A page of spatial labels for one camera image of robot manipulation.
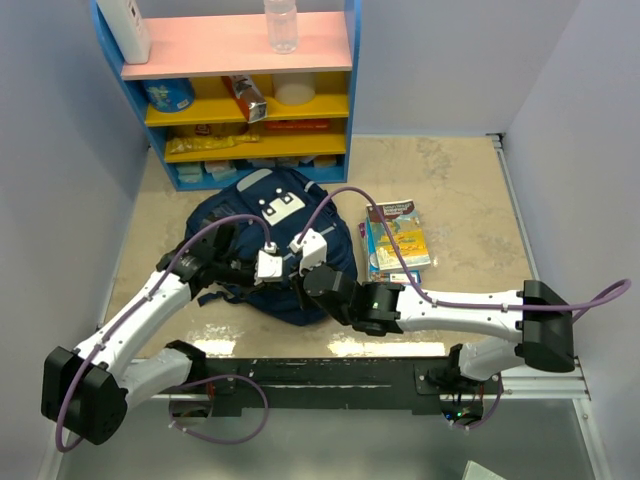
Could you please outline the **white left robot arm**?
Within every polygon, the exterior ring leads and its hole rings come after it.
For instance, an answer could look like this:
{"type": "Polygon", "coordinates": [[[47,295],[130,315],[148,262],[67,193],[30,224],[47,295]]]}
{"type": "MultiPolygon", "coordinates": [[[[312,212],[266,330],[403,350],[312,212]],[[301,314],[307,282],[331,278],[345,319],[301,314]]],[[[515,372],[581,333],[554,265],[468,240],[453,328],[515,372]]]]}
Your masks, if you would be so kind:
{"type": "Polygon", "coordinates": [[[227,279],[225,241],[236,226],[260,226],[262,252],[272,252],[270,228],[251,214],[224,217],[166,253],[141,290],[93,335],[45,359],[41,412],[55,422],[55,445],[67,453],[82,441],[100,445],[113,436],[127,412],[170,388],[200,390],[207,380],[206,355],[174,341],[152,358],[136,354],[175,313],[211,284],[227,279]]]}

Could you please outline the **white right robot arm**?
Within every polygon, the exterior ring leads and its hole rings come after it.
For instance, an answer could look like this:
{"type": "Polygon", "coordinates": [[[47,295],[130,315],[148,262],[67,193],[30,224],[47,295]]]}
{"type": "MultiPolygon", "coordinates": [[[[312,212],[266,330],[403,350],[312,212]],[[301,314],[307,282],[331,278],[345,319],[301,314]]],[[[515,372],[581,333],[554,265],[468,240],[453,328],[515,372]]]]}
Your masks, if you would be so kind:
{"type": "Polygon", "coordinates": [[[333,319],[369,336],[430,330],[482,335],[481,342],[452,348],[446,369],[433,377],[459,393],[521,365],[550,373],[574,369],[568,305],[538,280],[488,294],[437,292],[385,282],[360,284],[321,265],[303,277],[302,288],[333,319]]]}

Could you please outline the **navy blue student backpack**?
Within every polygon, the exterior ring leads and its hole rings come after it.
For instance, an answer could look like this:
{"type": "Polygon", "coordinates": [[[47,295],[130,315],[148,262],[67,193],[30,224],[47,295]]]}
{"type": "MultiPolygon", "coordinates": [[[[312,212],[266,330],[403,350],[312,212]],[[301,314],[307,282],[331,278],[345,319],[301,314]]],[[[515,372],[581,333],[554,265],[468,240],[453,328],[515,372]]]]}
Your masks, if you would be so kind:
{"type": "MultiPolygon", "coordinates": [[[[289,244],[302,230],[327,192],[315,182],[292,169],[259,169],[201,202],[186,221],[185,239],[218,218],[237,214],[261,216],[270,226],[271,239],[283,256],[284,278],[271,289],[244,293],[237,286],[207,293],[198,299],[200,307],[223,299],[230,304],[247,304],[285,323],[307,326],[328,315],[313,305],[302,308],[291,279],[298,273],[299,259],[289,244]]],[[[260,226],[237,224],[233,243],[238,259],[253,260],[264,237],[260,226]]],[[[357,279],[358,272],[349,227],[330,201],[318,215],[312,229],[327,242],[327,262],[357,279]]]]}

